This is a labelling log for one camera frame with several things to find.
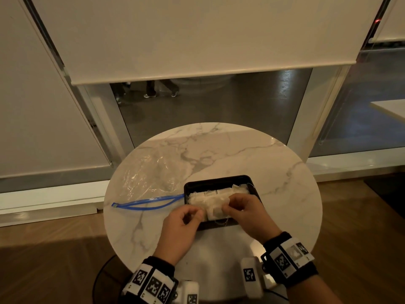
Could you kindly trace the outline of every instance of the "floor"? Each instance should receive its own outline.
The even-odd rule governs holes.
[[[404,98],[405,48],[362,51],[310,157],[405,147],[405,123],[370,105]]]
[[[134,146],[187,124],[225,122],[251,127],[287,144],[311,69],[172,79],[177,97],[156,81],[160,95],[145,99],[145,82],[133,82],[119,108]]]
[[[313,250],[344,303],[403,303],[405,221],[360,179],[319,184],[324,207]],[[0,228],[4,303],[91,303],[94,279],[114,255],[103,215]]]

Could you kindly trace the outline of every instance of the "marble veining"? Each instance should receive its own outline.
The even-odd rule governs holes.
[[[112,208],[113,202],[181,194],[188,181],[243,174],[250,176],[280,228],[312,250],[320,231],[322,205],[315,179],[301,159],[255,129],[196,123],[150,138],[117,168],[104,202],[105,227],[115,252],[134,271],[156,248],[163,219],[184,200],[143,212]],[[198,281],[201,300],[241,297],[245,291],[239,262],[263,252],[238,225],[200,231],[176,266],[175,276]]]

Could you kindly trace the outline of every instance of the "finger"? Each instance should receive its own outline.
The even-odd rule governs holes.
[[[184,219],[185,215],[187,214],[195,214],[198,210],[201,210],[200,207],[193,206],[193,205],[182,205],[176,209],[174,209],[170,214],[179,217],[180,219]]]
[[[228,216],[231,216],[232,218],[234,218],[238,222],[241,219],[242,212],[235,209],[235,208],[230,207],[226,203],[222,205],[222,211],[224,212],[224,214],[226,214]]]
[[[232,208],[243,210],[251,199],[250,194],[235,193],[229,197],[229,205]]]
[[[204,220],[205,217],[205,212],[202,209],[199,209],[195,215],[193,216],[193,218],[191,219],[191,221],[187,224],[187,226],[194,230],[197,231],[198,226],[200,225],[200,223]]]

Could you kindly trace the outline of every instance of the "black plastic container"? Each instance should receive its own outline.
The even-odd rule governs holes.
[[[258,199],[261,201],[260,196],[253,185],[252,179],[250,179],[250,177],[246,175],[239,175],[239,176],[207,179],[186,183],[184,185],[184,203],[188,204],[188,196],[191,193],[215,191],[225,188],[231,188],[233,184],[236,184],[237,186],[240,186],[241,184],[246,184],[249,193],[252,195],[256,195]],[[238,225],[238,222],[236,222],[232,218],[224,218],[216,221],[201,222],[197,230],[205,230],[232,225]]]

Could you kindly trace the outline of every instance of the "person's legs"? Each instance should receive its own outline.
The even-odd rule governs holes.
[[[145,98],[156,97],[155,80],[146,81],[146,94],[144,95],[144,97]]]
[[[170,79],[164,79],[164,80],[159,80],[162,82],[164,86],[166,86],[171,92],[172,92],[172,97],[176,97],[177,94],[179,93],[179,87],[173,83],[172,80]]]

